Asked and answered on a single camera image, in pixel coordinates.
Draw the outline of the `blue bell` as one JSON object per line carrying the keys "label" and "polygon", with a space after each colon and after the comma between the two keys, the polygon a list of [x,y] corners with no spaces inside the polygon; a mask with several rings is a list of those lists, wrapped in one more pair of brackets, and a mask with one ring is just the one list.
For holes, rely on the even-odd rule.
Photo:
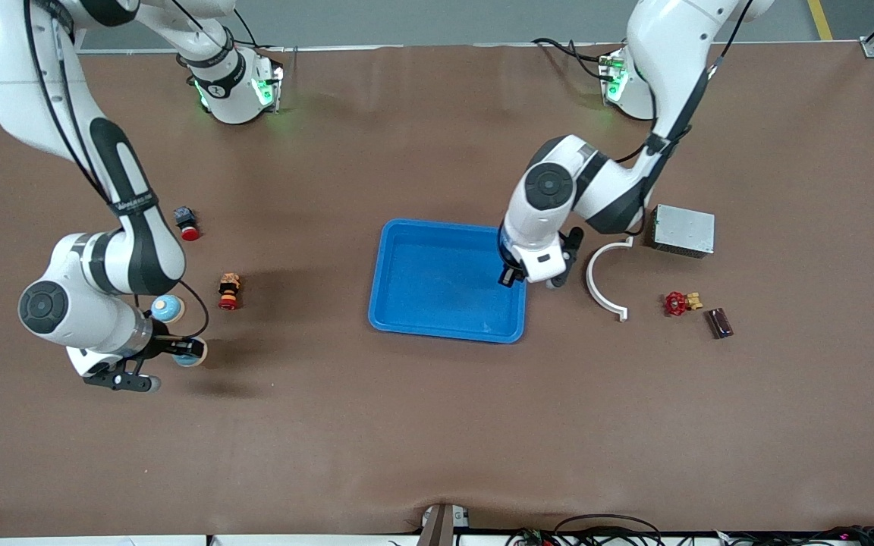
{"label": "blue bell", "polygon": [[172,349],[170,349],[174,363],[186,369],[200,366],[206,359],[207,353],[207,343],[201,337],[185,338],[184,340],[174,342]]}
{"label": "blue bell", "polygon": [[184,301],[173,294],[159,295],[150,303],[149,307],[150,318],[163,322],[163,324],[173,324],[173,322],[183,318],[184,313]]}

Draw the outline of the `blue plastic tray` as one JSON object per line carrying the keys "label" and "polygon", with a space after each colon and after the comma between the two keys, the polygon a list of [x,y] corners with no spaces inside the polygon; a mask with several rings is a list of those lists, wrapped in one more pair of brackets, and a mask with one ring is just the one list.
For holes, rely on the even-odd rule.
{"label": "blue plastic tray", "polygon": [[395,218],[379,236],[367,318],[378,331],[514,344],[525,328],[524,284],[498,282],[498,229]]}

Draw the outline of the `white curved pipe clamp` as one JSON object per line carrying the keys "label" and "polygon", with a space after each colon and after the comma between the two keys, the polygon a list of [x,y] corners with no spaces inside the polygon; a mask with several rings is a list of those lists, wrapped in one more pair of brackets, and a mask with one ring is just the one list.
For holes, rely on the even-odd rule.
{"label": "white curved pipe clamp", "polygon": [[598,287],[596,282],[596,263],[599,258],[602,258],[606,253],[615,251],[615,249],[631,249],[634,245],[634,237],[627,238],[601,246],[592,253],[589,261],[586,264],[585,282],[589,296],[593,298],[601,308],[611,314],[616,315],[617,320],[624,324],[629,318],[629,309],[625,306],[618,305],[611,301]]}

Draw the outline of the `black red emergency stop button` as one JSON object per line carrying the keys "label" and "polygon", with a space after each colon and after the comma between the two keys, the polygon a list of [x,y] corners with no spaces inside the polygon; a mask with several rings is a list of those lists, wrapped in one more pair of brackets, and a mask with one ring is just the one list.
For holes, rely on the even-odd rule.
{"label": "black red emergency stop button", "polygon": [[201,238],[201,229],[194,211],[190,207],[181,206],[173,211],[174,223],[179,228],[181,239],[195,241]]}

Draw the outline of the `silver metal power supply box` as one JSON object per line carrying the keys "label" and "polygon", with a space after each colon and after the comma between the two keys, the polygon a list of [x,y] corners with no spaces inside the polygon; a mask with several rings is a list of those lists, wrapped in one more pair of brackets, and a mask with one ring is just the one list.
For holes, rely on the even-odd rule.
{"label": "silver metal power supply box", "polygon": [[715,216],[659,204],[649,217],[646,244],[653,249],[703,259],[715,252]]}

